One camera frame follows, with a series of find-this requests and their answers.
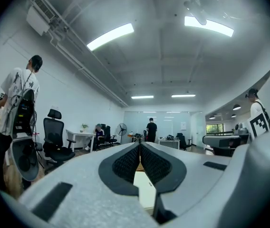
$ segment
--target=potted plant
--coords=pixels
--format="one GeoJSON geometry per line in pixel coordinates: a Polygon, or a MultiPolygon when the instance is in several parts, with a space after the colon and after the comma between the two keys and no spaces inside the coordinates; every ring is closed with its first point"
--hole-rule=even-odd
{"type": "Polygon", "coordinates": [[[81,126],[82,126],[82,128],[83,128],[83,130],[80,130],[81,133],[82,133],[83,131],[85,131],[86,128],[88,128],[88,125],[87,125],[87,124],[84,124],[84,123],[83,123],[81,126]]]}

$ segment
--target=man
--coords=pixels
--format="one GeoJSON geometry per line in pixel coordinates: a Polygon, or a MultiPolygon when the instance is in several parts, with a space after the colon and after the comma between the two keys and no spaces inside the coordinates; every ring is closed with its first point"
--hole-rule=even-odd
{"type": "Polygon", "coordinates": [[[250,108],[251,117],[256,116],[263,112],[263,104],[258,98],[258,90],[255,88],[251,88],[249,92],[246,94],[246,98],[252,103],[250,108]]]}
{"type": "Polygon", "coordinates": [[[146,130],[148,131],[148,142],[154,143],[157,132],[157,125],[153,122],[153,118],[150,118],[149,120],[150,122],[146,127],[146,130]]]}
{"type": "MultiPolygon", "coordinates": [[[[105,132],[103,131],[103,129],[101,129],[101,124],[97,124],[95,126],[94,133],[96,134],[96,136],[93,142],[93,150],[96,149],[97,144],[100,144],[101,142],[104,141],[105,132]]],[[[91,149],[91,143],[92,141],[90,141],[88,146],[84,148],[86,151],[89,151],[91,149]]]]}
{"type": "MultiPolygon", "coordinates": [[[[35,101],[39,92],[39,82],[35,74],[42,66],[42,58],[38,55],[33,56],[25,69],[19,67],[13,69],[5,78],[1,85],[5,95],[0,100],[0,108],[4,107],[0,120],[0,190],[5,191],[6,185],[3,174],[3,164],[5,152],[9,149],[11,138],[11,127],[13,119],[10,116],[11,108],[18,101],[18,96],[21,96],[26,89],[31,88],[35,94],[35,101]]],[[[22,179],[23,188],[30,186],[30,182],[22,179]]]]}

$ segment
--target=glass wall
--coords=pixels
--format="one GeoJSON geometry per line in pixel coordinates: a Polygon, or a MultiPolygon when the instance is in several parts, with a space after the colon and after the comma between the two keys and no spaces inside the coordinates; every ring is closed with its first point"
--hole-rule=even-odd
{"type": "MultiPolygon", "coordinates": [[[[156,143],[158,143],[159,137],[166,137],[169,134],[175,137],[177,133],[183,133],[186,140],[191,138],[190,114],[187,112],[125,112],[124,124],[127,126],[127,134],[132,131],[134,134],[144,134],[150,117],[154,119],[154,123],[157,125],[156,143]]],[[[123,143],[129,143],[132,140],[127,134],[123,136],[123,143]]]]}

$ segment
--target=recessed light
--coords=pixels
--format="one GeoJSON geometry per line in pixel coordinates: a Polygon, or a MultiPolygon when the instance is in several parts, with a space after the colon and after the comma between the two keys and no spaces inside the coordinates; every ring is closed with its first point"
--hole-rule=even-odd
{"type": "Polygon", "coordinates": [[[202,29],[208,29],[208,30],[213,30],[215,32],[227,35],[231,37],[234,33],[234,30],[225,26],[221,25],[219,23],[216,23],[214,21],[207,20],[206,25],[201,25],[195,17],[191,16],[186,16],[184,17],[184,25],[185,26],[191,26],[191,27],[198,27],[202,29]]]}
{"type": "Polygon", "coordinates": [[[239,109],[241,109],[241,106],[240,106],[239,104],[235,104],[235,105],[233,106],[233,110],[234,110],[234,111],[239,110],[239,109]]]}
{"type": "Polygon", "coordinates": [[[195,95],[172,95],[172,98],[177,98],[177,97],[194,97],[195,95]]]}
{"type": "Polygon", "coordinates": [[[149,99],[149,98],[154,98],[153,95],[146,95],[146,96],[132,96],[132,99],[149,99]]]}
{"type": "Polygon", "coordinates": [[[114,40],[118,37],[127,35],[134,32],[132,24],[126,24],[123,26],[120,26],[118,28],[115,28],[106,34],[101,35],[97,39],[93,40],[92,42],[88,43],[87,47],[91,50],[94,51],[96,48],[104,45],[105,43],[114,40]]]}

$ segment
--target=wooden floor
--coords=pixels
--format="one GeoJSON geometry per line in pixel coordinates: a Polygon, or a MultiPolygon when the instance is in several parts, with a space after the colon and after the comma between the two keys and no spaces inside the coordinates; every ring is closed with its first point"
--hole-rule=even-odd
{"type": "MultiPolygon", "coordinates": [[[[192,146],[191,152],[205,153],[205,150],[196,146],[192,146]]],[[[89,152],[85,150],[76,150],[74,158],[83,154],[88,154],[88,153],[89,152]]],[[[46,161],[44,159],[39,158],[39,160],[43,166],[46,166],[46,161]]],[[[23,192],[22,178],[19,172],[17,171],[16,166],[14,165],[14,162],[12,159],[10,159],[10,166],[7,166],[6,163],[4,163],[3,168],[4,168],[4,180],[8,188],[7,193],[17,199],[23,192]]],[[[141,163],[139,164],[137,171],[144,171],[141,163]]],[[[44,177],[44,169],[42,167],[39,167],[38,176],[33,181],[33,183],[37,182],[43,177],[44,177]]]]}

